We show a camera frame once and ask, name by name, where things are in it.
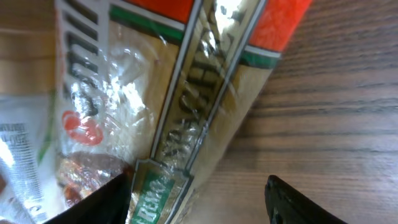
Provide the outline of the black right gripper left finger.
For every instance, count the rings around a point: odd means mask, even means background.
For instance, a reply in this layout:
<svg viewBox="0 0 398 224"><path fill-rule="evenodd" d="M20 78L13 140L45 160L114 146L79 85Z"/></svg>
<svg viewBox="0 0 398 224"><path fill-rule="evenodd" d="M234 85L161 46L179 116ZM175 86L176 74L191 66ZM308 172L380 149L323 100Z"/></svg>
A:
<svg viewBox="0 0 398 224"><path fill-rule="evenodd" d="M45 224L122 224L127 217L130 188L127 174L120 174Z"/></svg>

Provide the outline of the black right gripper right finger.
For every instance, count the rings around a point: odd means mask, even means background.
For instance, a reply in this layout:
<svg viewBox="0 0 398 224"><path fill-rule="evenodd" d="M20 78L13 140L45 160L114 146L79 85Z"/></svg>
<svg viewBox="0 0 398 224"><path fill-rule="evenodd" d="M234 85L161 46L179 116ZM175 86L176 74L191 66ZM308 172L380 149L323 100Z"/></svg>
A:
<svg viewBox="0 0 398 224"><path fill-rule="evenodd" d="M264 190L270 224L347 224L276 175Z"/></svg>

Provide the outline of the white tube gold cap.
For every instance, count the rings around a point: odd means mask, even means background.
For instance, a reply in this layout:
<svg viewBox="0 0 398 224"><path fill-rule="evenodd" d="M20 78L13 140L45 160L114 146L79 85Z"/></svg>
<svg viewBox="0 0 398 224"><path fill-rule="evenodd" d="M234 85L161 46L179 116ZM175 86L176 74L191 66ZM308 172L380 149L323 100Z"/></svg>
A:
<svg viewBox="0 0 398 224"><path fill-rule="evenodd" d="M55 9L1 0L1 221L45 223L63 212L55 180Z"/></svg>

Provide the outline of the spaghetti pasta packet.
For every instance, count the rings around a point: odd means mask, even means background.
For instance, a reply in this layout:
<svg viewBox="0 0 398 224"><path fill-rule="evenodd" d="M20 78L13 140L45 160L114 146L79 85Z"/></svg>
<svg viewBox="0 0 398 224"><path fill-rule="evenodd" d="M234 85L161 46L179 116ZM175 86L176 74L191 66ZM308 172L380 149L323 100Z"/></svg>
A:
<svg viewBox="0 0 398 224"><path fill-rule="evenodd" d="M66 206L126 174L122 223L181 222L309 5L57 1Z"/></svg>

